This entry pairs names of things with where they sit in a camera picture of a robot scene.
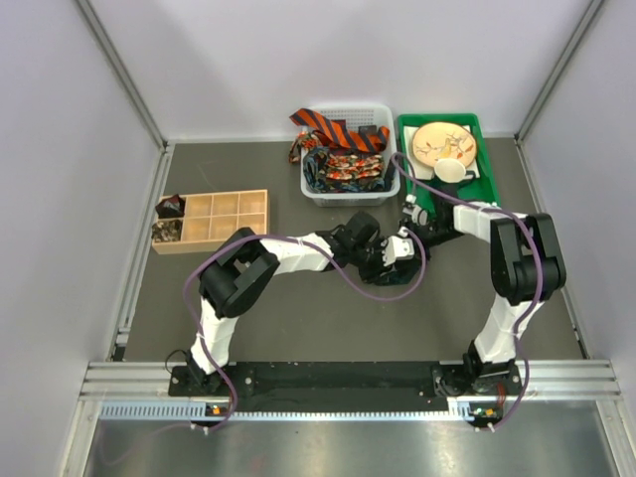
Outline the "dark teal necktie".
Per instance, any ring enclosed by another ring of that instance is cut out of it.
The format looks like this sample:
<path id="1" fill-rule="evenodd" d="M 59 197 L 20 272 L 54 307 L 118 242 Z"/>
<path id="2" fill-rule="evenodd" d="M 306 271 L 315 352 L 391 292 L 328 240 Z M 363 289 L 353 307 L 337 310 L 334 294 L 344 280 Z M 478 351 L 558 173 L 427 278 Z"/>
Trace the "dark teal necktie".
<path id="1" fill-rule="evenodd" d="M 379 271 L 371 283 L 377 286 L 407 285 L 419 274 L 420 270 L 421 262 L 418 260 L 398 260 Z"/>

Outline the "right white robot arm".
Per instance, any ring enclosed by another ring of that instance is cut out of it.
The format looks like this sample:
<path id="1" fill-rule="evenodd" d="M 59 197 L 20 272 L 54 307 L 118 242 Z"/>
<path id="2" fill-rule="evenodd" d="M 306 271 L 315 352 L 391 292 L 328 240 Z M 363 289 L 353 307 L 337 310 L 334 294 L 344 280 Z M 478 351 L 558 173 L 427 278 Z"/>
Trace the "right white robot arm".
<path id="1" fill-rule="evenodd" d="M 471 341 L 460 368 L 434 371 L 440 394 L 492 393 L 519 377 L 515 360 L 528 323 L 561 289 L 566 271 L 553 219 L 548 214 L 513 214 L 483 202 L 454 205 L 441 201 L 435 215 L 409 196 L 401 223 L 427 248 L 461 236 L 473 236 L 490 246 L 490 275 L 495 299 L 484 327 Z"/>

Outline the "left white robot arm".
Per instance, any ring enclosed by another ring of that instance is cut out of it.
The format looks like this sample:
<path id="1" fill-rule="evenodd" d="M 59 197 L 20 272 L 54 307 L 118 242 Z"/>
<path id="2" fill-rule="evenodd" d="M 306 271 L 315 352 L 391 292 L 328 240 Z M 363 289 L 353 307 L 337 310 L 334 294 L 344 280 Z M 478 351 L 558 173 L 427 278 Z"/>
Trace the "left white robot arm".
<path id="1" fill-rule="evenodd" d="M 357 268 L 366 284 L 408 284 L 420 273 L 425 255 L 407 228 L 389 237 L 370 214 L 357 212 L 329 231 L 297 238 L 258 235 L 242 228 L 197 272 L 201 303 L 198 337 L 187 353 L 190 382 L 204 394 L 224 385 L 224 366 L 238 318 L 260 297 L 276 275 L 295 272 L 340 273 Z"/>

